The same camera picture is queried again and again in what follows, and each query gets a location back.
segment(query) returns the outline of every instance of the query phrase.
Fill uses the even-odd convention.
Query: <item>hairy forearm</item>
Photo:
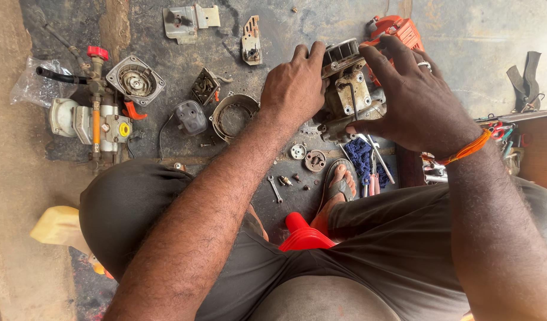
[[[105,320],[194,318],[252,195],[296,128],[274,111],[258,113],[170,205],[127,268]]]
[[[456,273],[477,320],[547,320],[547,246],[493,142],[448,165]]]

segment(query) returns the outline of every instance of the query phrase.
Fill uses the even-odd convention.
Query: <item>flip-flop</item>
[[[350,202],[355,199],[355,197],[353,196],[353,191],[351,191],[349,185],[346,182],[345,177],[343,177],[337,183],[333,184],[333,186],[329,187],[329,184],[331,184],[335,176],[335,169],[340,164],[343,164],[346,166],[346,170],[350,171],[351,175],[353,176],[355,187],[358,186],[357,172],[354,169],[354,165],[349,160],[344,158],[339,158],[335,160],[329,167],[329,171],[327,171],[327,176],[325,176],[323,197],[321,198],[321,204],[319,206],[319,209],[317,210],[317,213],[319,213],[321,208],[323,208],[323,206],[328,200],[330,200],[333,196],[335,196],[338,193],[342,193],[345,196],[345,202]]]

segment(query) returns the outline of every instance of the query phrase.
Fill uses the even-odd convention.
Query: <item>orange plastic housing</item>
[[[382,19],[376,16],[374,20],[374,24],[377,26],[377,30],[370,34],[370,38],[374,40],[365,41],[363,43],[370,46],[376,46],[380,42],[379,37],[382,34],[389,34],[400,39],[400,41],[402,41],[402,43],[404,43],[410,49],[418,48],[424,51],[424,46],[422,45],[422,40],[420,39],[420,33],[416,29],[416,25],[414,25],[411,19],[402,19],[402,17],[400,17],[399,15],[387,15]],[[381,85],[370,68],[369,78],[377,86]]]

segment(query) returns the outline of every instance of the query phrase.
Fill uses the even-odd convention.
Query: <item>man's left hand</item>
[[[298,127],[320,110],[325,102],[326,83],[321,80],[325,45],[315,41],[311,52],[298,45],[291,62],[282,63],[268,74],[261,93],[261,114],[268,113]]]

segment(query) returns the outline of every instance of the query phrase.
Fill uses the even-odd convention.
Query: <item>black shorts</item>
[[[148,230],[190,183],[182,171],[130,160],[81,194],[79,219],[93,254],[118,281]],[[547,190],[515,179],[547,241]],[[343,276],[378,294],[402,320],[454,320],[469,311],[451,258],[447,184],[403,188],[335,205],[329,249],[279,251],[244,218],[197,320],[245,320],[278,285],[302,275]]]

